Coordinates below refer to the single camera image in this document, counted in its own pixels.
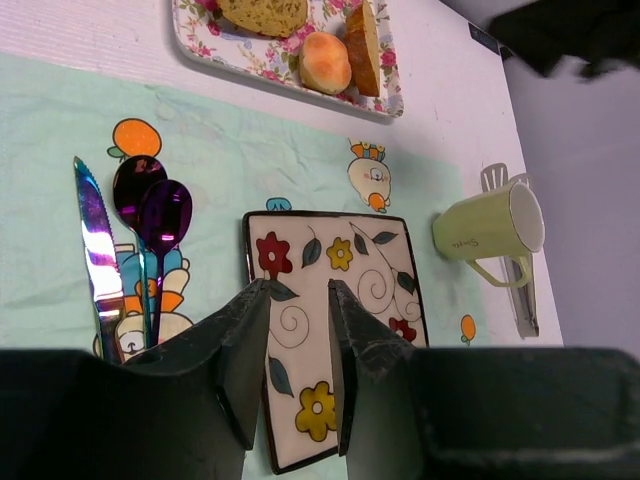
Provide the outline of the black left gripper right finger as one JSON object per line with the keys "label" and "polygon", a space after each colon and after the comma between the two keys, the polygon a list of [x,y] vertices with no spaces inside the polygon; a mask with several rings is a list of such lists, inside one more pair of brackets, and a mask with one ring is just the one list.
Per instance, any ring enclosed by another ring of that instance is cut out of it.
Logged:
{"label": "black left gripper right finger", "polygon": [[329,283],[352,479],[635,479],[639,364],[598,348],[418,348]]}

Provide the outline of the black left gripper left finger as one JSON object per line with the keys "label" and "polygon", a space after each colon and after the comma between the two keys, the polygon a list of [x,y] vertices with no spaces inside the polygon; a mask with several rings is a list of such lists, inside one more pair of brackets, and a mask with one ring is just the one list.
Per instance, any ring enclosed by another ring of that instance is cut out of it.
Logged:
{"label": "black left gripper left finger", "polygon": [[238,479],[253,446],[269,333],[257,280],[115,366],[81,350],[1,354],[5,479]]}

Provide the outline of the metal serving tongs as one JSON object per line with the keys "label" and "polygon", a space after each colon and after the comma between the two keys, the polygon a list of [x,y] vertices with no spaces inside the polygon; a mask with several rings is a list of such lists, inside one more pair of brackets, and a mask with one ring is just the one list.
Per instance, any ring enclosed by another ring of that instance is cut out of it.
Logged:
{"label": "metal serving tongs", "polygon": [[[509,176],[504,163],[494,163],[480,172],[482,192],[489,192],[510,182],[520,182],[531,186],[531,178],[527,173],[513,177]],[[511,300],[515,314],[515,324],[521,338],[538,337],[540,334],[535,296],[534,278],[524,286],[510,289]]]}

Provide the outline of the herb bread slice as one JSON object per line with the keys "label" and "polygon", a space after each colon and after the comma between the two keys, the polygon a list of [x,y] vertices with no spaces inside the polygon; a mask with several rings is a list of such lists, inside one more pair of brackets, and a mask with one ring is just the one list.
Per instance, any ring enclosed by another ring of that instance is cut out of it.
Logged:
{"label": "herb bread slice", "polygon": [[344,43],[353,81],[362,96],[380,95],[380,54],[375,15],[362,1],[346,18]]}
{"label": "herb bread slice", "polygon": [[307,0],[219,0],[222,16],[240,28],[287,38],[307,21]]}

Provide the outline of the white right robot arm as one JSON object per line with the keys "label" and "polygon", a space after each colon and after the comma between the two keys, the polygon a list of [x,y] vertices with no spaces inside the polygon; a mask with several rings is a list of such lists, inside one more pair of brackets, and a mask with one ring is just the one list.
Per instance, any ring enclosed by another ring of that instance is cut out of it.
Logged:
{"label": "white right robot arm", "polygon": [[533,1],[493,17],[487,33],[542,77],[566,56],[582,61],[585,82],[639,69],[637,1]]}

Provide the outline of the iridescent table knife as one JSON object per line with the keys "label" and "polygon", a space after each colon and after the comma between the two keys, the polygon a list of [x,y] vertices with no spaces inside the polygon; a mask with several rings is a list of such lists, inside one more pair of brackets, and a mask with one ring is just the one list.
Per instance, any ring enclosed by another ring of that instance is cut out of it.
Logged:
{"label": "iridescent table knife", "polygon": [[124,354],[117,326],[124,318],[123,282],[116,258],[112,230],[99,185],[88,166],[73,159],[81,234],[89,276],[102,357],[122,364]]}

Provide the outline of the square floral ceramic plate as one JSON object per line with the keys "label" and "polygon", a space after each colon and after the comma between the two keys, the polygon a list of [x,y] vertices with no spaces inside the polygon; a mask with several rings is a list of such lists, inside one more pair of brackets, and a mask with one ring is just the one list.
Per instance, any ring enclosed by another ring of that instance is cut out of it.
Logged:
{"label": "square floral ceramic plate", "polygon": [[406,222],[292,210],[243,218],[249,278],[270,282],[263,409],[271,469],[289,473],[337,451],[329,283],[414,346],[428,344]]}

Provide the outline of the purple spoon lower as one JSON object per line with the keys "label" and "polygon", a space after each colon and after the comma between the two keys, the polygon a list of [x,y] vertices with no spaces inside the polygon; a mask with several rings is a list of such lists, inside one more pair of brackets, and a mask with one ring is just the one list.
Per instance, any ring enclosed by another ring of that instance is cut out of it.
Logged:
{"label": "purple spoon lower", "polygon": [[187,187],[173,179],[161,180],[145,192],[138,215],[140,237],[157,261],[156,294],[150,344],[159,342],[163,296],[164,260],[186,236],[192,219],[193,200]]}

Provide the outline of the purple spoon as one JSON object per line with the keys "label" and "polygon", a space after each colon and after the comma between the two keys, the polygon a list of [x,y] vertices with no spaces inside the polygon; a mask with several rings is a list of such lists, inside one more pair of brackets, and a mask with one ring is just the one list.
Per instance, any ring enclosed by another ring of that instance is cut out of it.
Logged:
{"label": "purple spoon", "polygon": [[150,344],[159,342],[163,296],[164,260],[186,236],[192,219],[193,200],[187,187],[173,179],[161,180],[145,192],[138,215],[140,237],[157,261],[156,294]]}
{"label": "purple spoon", "polygon": [[140,298],[145,346],[151,347],[152,309],[150,305],[146,246],[140,237],[139,213],[147,190],[168,178],[159,160],[150,155],[135,155],[124,160],[113,180],[113,199],[120,220],[135,234],[138,246]]}

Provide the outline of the light green mug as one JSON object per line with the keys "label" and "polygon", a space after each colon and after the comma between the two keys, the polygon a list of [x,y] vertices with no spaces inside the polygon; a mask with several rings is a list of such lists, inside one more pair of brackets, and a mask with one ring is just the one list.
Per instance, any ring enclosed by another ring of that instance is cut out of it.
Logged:
{"label": "light green mug", "polygon": [[[452,205],[434,219],[432,236],[442,257],[466,262],[494,287],[520,288],[532,278],[531,256],[542,249],[546,231],[536,195],[510,182]],[[500,281],[479,264],[502,257],[519,266],[519,278]]]}

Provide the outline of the purple spoon upper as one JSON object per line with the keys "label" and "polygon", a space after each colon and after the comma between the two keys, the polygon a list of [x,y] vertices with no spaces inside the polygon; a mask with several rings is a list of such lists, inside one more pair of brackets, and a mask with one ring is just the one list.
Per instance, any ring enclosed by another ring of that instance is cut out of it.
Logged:
{"label": "purple spoon upper", "polygon": [[159,160],[150,155],[135,155],[124,160],[113,180],[113,199],[120,220],[135,234],[138,246],[140,298],[145,346],[151,347],[152,309],[150,305],[146,246],[140,237],[139,213],[147,190],[168,178]]}

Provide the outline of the mint cartoon placemat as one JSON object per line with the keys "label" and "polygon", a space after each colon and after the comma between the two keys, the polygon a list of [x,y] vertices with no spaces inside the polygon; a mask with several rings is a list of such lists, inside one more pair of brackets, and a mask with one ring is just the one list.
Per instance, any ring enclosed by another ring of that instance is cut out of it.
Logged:
{"label": "mint cartoon placemat", "polygon": [[119,165],[161,162],[193,200],[164,260],[160,337],[203,320],[249,280],[243,218],[319,211],[406,222],[428,344],[488,343],[479,284],[436,251],[431,222],[462,197],[459,172],[383,144],[359,144],[174,89],[5,55],[1,59],[1,344],[100,350],[73,159],[90,169],[112,230],[125,314],[124,359],[145,349],[138,246],[113,199]]}

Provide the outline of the small round bun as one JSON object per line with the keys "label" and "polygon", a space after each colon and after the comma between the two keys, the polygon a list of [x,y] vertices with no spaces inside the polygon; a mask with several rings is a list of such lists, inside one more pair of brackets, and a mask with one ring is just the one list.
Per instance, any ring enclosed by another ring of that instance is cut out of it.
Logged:
{"label": "small round bun", "polygon": [[342,93],[352,79],[346,46],[326,32],[309,34],[299,55],[299,75],[307,88],[328,95]]}

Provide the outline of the floral rectangular tray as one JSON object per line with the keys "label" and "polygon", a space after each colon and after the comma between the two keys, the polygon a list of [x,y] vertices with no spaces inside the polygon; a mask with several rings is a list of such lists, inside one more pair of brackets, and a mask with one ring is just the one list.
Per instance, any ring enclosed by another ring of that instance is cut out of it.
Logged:
{"label": "floral rectangular tray", "polygon": [[404,113],[400,77],[387,3],[369,3],[375,17],[380,55],[380,94],[366,97],[352,85],[335,96],[303,85],[298,57],[306,36],[324,31],[341,37],[356,1],[310,1],[304,26],[287,39],[269,38],[241,29],[225,19],[212,1],[174,1],[173,27],[184,55],[212,69],[272,82],[326,103],[361,109],[370,115],[398,118]]}

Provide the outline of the right corner table label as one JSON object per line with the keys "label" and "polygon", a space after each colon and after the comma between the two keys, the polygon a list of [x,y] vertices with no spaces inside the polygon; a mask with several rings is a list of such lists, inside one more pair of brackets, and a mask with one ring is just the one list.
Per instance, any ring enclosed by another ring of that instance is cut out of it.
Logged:
{"label": "right corner table label", "polygon": [[499,43],[495,38],[493,38],[491,35],[489,35],[484,30],[482,30],[481,28],[479,28],[478,26],[476,26],[471,22],[468,23],[468,27],[469,27],[470,37],[474,41],[481,44],[488,50],[494,52],[496,55],[498,56],[501,55]]}

